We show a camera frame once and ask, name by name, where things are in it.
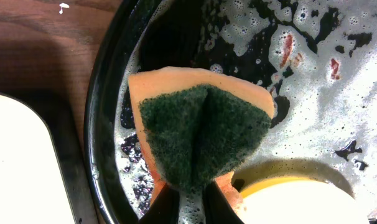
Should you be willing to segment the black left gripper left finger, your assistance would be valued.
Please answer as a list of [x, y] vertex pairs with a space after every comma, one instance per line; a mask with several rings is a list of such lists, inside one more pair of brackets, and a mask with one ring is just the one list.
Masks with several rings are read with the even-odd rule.
[[162, 190], [138, 224], [177, 224], [179, 219], [180, 194], [169, 185]]

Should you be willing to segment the orange green scrub sponge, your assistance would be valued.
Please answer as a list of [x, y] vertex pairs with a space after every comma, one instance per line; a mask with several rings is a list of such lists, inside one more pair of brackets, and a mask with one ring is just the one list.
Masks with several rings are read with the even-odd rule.
[[215, 181], [242, 214], [231, 180], [271, 126], [271, 94], [240, 78], [183, 67], [132, 74], [128, 87], [152, 197], [165, 186], [188, 192]]

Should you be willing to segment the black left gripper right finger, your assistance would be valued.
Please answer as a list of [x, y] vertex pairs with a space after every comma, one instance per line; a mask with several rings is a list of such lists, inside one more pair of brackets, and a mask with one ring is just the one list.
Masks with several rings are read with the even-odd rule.
[[206, 224], [244, 224], [215, 181], [205, 187], [202, 200]]

